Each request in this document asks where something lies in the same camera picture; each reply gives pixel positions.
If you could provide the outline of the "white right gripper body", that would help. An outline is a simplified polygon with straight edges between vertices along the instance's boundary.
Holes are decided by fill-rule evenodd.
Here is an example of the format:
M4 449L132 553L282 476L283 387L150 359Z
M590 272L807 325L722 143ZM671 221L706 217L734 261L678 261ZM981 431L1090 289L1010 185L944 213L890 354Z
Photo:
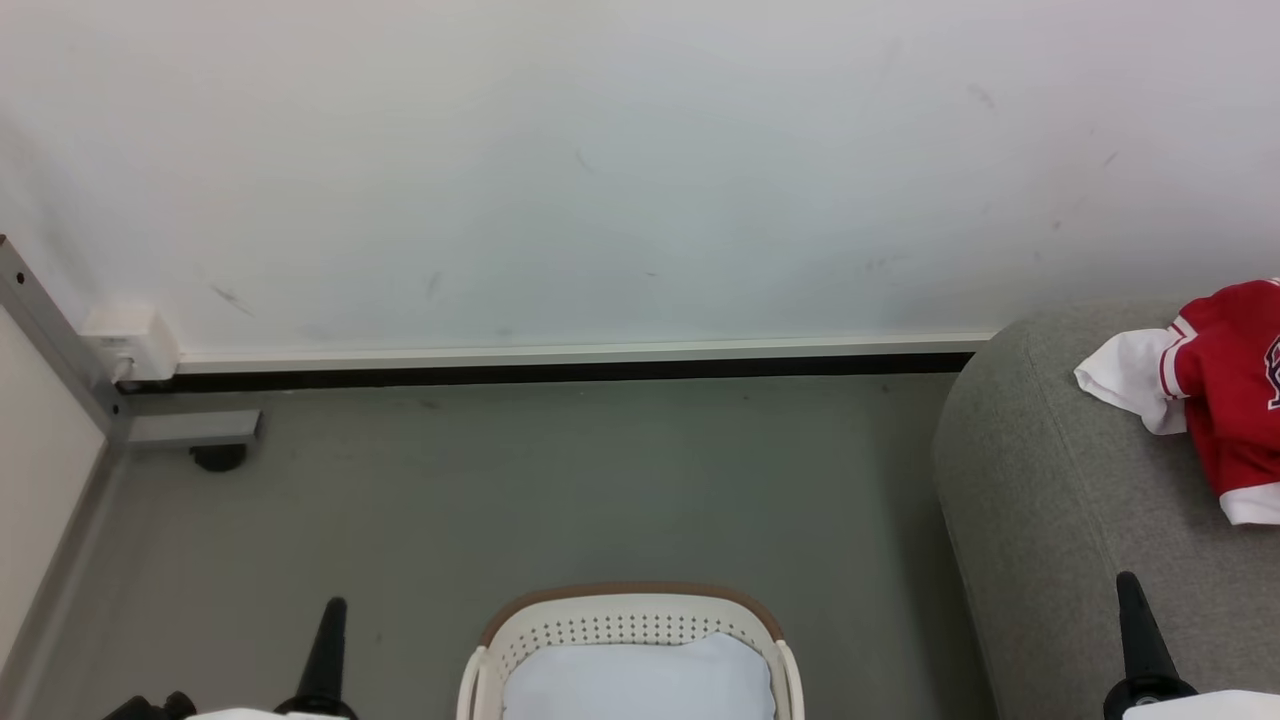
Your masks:
M1199 693L1169 676L1119 682L1103 700L1105 719L1277 719L1279 696L1254 691Z

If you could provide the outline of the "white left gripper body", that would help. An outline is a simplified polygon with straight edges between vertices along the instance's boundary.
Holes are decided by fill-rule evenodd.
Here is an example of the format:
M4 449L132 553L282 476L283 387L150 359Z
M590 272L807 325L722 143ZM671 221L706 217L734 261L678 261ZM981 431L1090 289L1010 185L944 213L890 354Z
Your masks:
M224 708L200 712L184 693L169 694L161 705L134 696L105 719L357 719L358 715L338 694L308 692L289 697L274 710Z

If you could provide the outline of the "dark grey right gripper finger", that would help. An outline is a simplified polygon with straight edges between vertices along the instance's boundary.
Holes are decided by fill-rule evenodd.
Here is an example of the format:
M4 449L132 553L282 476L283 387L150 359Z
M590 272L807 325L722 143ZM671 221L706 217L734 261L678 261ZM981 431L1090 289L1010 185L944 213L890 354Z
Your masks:
M1142 688L1179 684L1181 678L1137 574L1120 571L1116 592L1126 684Z

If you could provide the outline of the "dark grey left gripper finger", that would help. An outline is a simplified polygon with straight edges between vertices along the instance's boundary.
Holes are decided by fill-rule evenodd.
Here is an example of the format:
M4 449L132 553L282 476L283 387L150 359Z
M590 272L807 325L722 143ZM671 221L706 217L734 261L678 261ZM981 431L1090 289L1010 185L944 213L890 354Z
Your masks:
M294 696L279 705L279 714L321 717L357 717L343 700L347 602L328 601Z

